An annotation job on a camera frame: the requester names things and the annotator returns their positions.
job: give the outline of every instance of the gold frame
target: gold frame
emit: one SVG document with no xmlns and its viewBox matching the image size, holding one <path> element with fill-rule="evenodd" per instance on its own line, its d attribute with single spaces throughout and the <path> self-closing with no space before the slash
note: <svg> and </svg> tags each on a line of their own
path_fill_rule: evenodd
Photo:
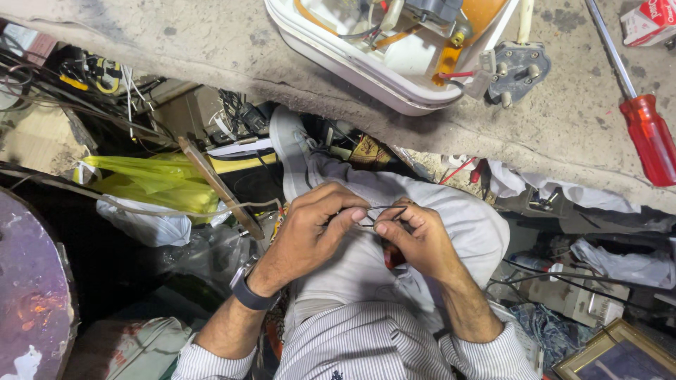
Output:
<svg viewBox="0 0 676 380">
<path fill-rule="evenodd" d="M 676 358 L 671 356 L 667 351 L 664 351 L 629 323 L 626 323 L 622 319 L 616 319 L 606 327 L 606 331 L 618 342 L 630 341 L 676 375 Z M 615 342 L 612 341 L 605 331 L 600 331 L 587 342 L 587 347 L 584 351 L 555 365 L 554 372 L 564 380 L 581 380 L 576 373 L 613 346 L 615 346 Z"/>
</svg>

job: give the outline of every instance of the white trousers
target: white trousers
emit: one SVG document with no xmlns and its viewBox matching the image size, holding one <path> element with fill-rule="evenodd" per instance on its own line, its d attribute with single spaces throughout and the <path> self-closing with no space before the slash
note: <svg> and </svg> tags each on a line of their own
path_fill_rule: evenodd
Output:
<svg viewBox="0 0 676 380">
<path fill-rule="evenodd" d="M 389 172 L 354 170 L 325 153 L 313 153 L 308 182 L 315 187 L 326 181 L 341 183 L 372 207 L 389 206 L 406 196 L 437 210 L 462 263 L 482 288 L 509 244 L 507 222 L 484 201 L 461 190 Z M 373 210 L 369 216 L 375 219 L 380 211 Z M 443 307 L 443 302 L 434 282 L 407 264 L 389 270 L 381 238 L 371 228 L 353 227 L 329 261 L 292 284 L 285 338 L 312 315 L 362 301 L 403 303 L 431 331 L 443 326 L 435 307 Z"/>
</svg>

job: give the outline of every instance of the blue cloth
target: blue cloth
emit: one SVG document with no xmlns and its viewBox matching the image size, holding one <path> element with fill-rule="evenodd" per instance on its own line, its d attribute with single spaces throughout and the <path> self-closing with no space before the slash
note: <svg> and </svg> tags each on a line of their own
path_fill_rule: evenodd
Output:
<svg viewBox="0 0 676 380">
<path fill-rule="evenodd" d="M 510 308 L 526 334 L 544 351 L 545 369 L 582 351 L 600 328 L 591 328 L 547 309 L 542 304 L 521 304 Z"/>
</svg>

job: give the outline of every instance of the striped shirt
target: striped shirt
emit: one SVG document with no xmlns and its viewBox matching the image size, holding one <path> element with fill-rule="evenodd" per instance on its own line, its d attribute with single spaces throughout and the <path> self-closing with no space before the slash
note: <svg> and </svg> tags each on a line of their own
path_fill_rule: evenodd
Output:
<svg viewBox="0 0 676 380">
<path fill-rule="evenodd" d="M 192 343 L 181 350 L 172 380 L 242 379 L 253 352 L 219 358 Z M 444 335 L 439 341 L 399 304 L 358 302 L 314 315 L 296 327 L 284 345 L 275 379 L 455 379 L 537 380 L 514 334 L 514 325 L 490 343 Z"/>
</svg>

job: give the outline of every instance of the hand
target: hand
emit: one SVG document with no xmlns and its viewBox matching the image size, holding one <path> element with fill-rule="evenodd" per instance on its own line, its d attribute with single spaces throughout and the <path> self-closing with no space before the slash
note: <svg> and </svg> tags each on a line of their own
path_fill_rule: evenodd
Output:
<svg viewBox="0 0 676 380">
<path fill-rule="evenodd" d="M 373 229 L 378 235 L 390 240 L 402 251 L 408 261 L 420 273 L 445 282 L 462 266 L 451 244 L 439 213 L 431 208 L 416 205 L 402 197 L 393 206 L 408 206 L 394 222 L 391 219 L 401 209 L 390 208 L 376 219 Z M 402 223 L 408 224 L 409 233 Z"/>
<path fill-rule="evenodd" d="M 294 199 L 247 284 L 254 293 L 269 297 L 312 272 L 333 256 L 347 230 L 366 217 L 369 207 L 367 201 L 335 182 L 321 184 Z"/>
</svg>

